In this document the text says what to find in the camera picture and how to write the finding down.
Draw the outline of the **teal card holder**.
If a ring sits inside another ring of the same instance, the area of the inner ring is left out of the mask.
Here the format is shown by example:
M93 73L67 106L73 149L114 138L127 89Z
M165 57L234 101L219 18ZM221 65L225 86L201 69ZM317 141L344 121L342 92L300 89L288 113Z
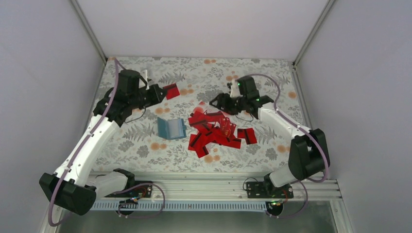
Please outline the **teal card holder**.
M158 136L166 140L186 138L186 125L182 118L165 120L157 118Z

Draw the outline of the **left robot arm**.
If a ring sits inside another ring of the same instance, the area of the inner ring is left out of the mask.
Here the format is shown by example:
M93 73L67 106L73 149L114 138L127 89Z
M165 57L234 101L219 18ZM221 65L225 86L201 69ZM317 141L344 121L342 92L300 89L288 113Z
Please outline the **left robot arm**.
M134 109L159 104L167 92L149 84L148 72L123 69L116 73L115 85L96 103L86 132L54 173L44 173L39 184L52 207L59 206L84 215L94 202L112 194L127 197L135 191L135 176L124 169L90 178L90 173L106 143L118 132Z

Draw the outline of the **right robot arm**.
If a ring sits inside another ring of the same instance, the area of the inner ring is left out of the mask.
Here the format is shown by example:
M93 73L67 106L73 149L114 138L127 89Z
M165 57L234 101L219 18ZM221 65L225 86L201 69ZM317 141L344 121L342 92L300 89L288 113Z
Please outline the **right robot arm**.
M279 95L275 99L262 96L254 74L232 80L228 87L228 93L219 93L209 104L230 115L246 111L291 141L288 163L264 178L266 196L276 197L286 184L305 179L322 183L327 179L330 158L322 130L310 129L284 113L277 105Z

